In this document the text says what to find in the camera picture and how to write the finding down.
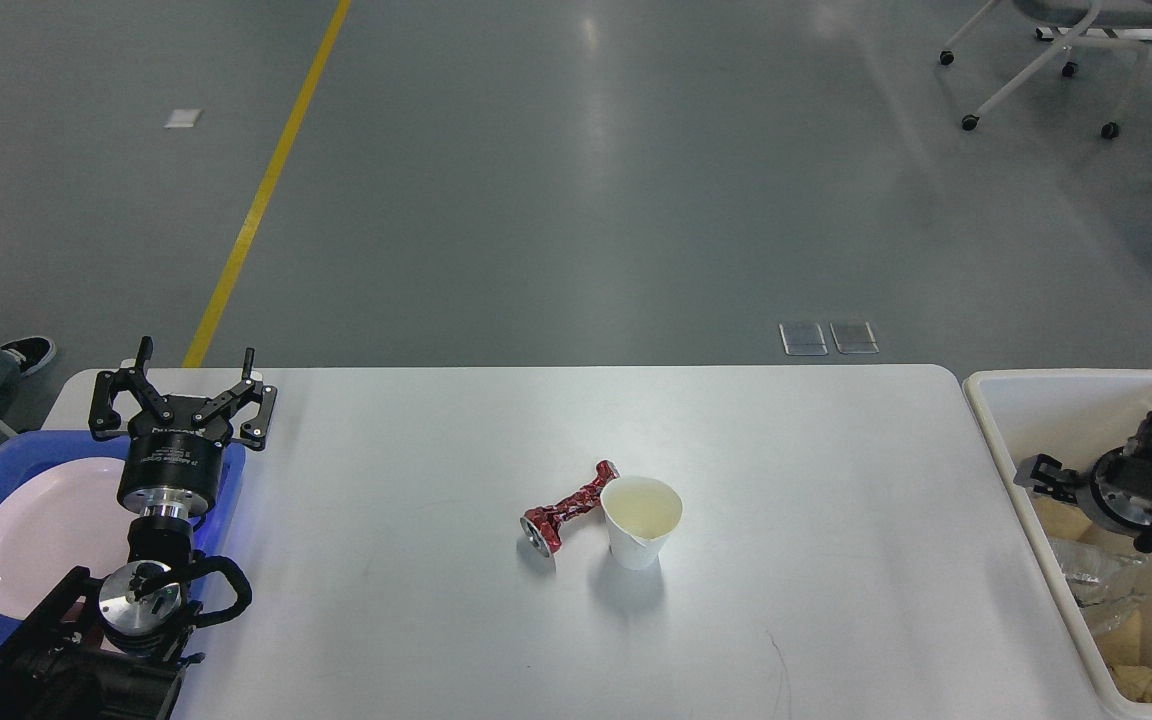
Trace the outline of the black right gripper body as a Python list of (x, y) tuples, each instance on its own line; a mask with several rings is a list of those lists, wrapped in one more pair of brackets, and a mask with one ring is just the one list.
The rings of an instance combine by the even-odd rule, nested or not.
[(1094, 462), (1076, 503), (1097, 526), (1120, 536), (1140, 536), (1152, 526), (1152, 457), (1126, 448), (1106, 452)]

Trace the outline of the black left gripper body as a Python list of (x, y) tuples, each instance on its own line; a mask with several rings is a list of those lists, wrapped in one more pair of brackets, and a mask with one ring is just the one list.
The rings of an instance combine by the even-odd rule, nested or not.
[(129, 511), (166, 501), (183, 503), (189, 516), (212, 510), (221, 482), (223, 448), (233, 425), (223, 418), (194, 429), (194, 411), (177, 411), (172, 420), (157, 414), (137, 414), (129, 424), (131, 446), (116, 497)]

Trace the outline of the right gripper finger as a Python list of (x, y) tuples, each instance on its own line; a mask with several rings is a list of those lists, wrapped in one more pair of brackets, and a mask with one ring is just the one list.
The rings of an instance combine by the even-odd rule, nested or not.
[(1076, 491), (1082, 488), (1082, 475), (1066, 469), (1055, 457), (1037, 454), (1020, 461), (1011, 475), (1011, 483), (1060, 503), (1076, 503)]

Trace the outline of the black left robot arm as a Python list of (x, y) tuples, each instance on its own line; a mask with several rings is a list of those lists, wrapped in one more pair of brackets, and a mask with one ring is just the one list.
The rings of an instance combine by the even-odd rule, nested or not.
[(76, 566), (0, 644), (0, 719), (168, 719), (194, 632), (237, 619), (253, 600), (236, 561), (197, 546), (221, 505), (234, 446), (268, 442), (278, 391), (247, 348), (238, 381), (214, 396), (165, 395), (147, 378), (154, 342), (96, 377), (94, 441), (127, 438), (116, 501), (131, 511), (124, 564)]

